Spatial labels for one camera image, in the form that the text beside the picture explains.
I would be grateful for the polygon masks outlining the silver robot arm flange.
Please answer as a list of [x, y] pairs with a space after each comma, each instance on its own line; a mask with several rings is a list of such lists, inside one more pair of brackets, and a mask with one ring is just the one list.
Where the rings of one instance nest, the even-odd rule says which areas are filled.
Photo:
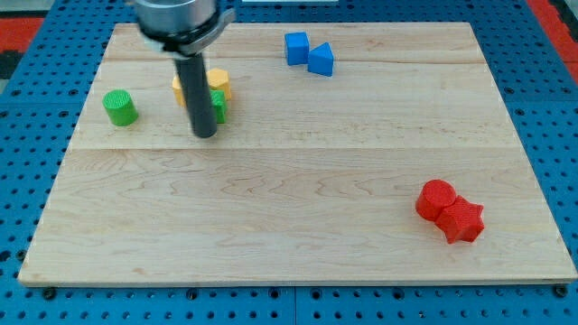
[[139, 32], [157, 51], [188, 58], [215, 42], [236, 20], [216, 0], [135, 0]]

